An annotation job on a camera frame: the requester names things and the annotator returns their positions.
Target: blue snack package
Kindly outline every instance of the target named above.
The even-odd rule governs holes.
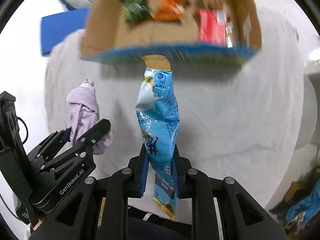
[[[155,202],[158,205],[161,203],[165,213],[174,218],[177,197],[173,188],[172,157],[179,116],[172,71],[165,56],[150,55],[142,59],[147,68],[140,87],[136,114],[149,162],[156,172]]]

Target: black cable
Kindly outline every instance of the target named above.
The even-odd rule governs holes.
[[[26,135],[26,138],[24,139],[24,141],[22,142],[22,144],[25,144],[25,142],[28,140],[28,136],[29,136],[28,128],[27,128],[26,123],[22,120],[22,118],[20,118],[20,117],[17,117],[17,118],[18,118],[18,120],[20,120],[23,123],[24,127],[26,128],[27,135]]]
[[[12,211],[11,209],[8,207],[8,205],[6,204],[6,202],[4,201],[4,199],[2,198],[2,195],[0,194],[0,198],[2,200],[2,202],[4,203],[5,207],[7,208],[7,210],[11,213],[11,215],[13,215],[16,219],[20,220],[20,218],[18,218]]]

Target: yellow strip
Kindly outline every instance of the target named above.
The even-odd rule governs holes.
[[[148,55],[143,56],[142,59],[147,68],[171,71],[170,62],[163,55]]]
[[[157,200],[155,197],[153,198],[153,201],[162,209],[164,213],[166,213],[171,219],[175,218],[175,215],[166,208],[159,200]]]

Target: white tablecloth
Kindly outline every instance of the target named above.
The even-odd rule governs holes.
[[[242,68],[206,64],[174,65],[179,105],[180,155],[208,176],[233,176],[265,206],[281,182],[295,148],[303,104],[303,64],[296,30],[281,15],[258,11],[263,48]],[[101,118],[111,121],[113,145],[95,157],[102,178],[126,167],[140,152],[142,137],[135,105],[143,65],[111,67],[79,59],[82,31],[57,45],[47,66],[45,103],[49,131],[70,126],[68,93],[84,78],[95,83]],[[149,169],[142,199],[129,204],[160,216],[153,203]],[[191,203],[179,200],[175,221],[191,223]]]

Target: cardboard box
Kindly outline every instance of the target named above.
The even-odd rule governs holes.
[[[180,22],[150,19],[135,25],[124,19],[122,0],[97,0],[87,21],[81,44],[82,58],[106,64],[142,61],[151,54],[169,61],[205,60],[241,65],[261,48],[261,30],[253,0],[227,0],[238,43],[232,48],[199,44],[199,23],[195,17],[202,0],[193,0]],[[148,0],[156,11],[162,0]]]

